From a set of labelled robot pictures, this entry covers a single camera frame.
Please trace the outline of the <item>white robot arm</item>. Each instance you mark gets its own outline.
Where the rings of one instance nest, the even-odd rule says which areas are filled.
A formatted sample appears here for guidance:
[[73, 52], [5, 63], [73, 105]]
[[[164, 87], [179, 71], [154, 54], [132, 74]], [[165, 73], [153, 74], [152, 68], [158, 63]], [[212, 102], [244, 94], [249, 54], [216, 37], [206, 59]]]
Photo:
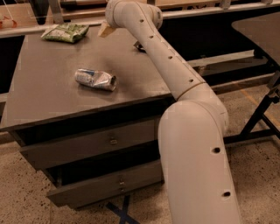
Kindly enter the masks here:
[[223, 137], [228, 111], [205, 80], [161, 36], [161, 10], [107, 0], [99, 34], [127, 29], [175, 99], [158, 125], [158, 146], [173, 224], [242, 224]]

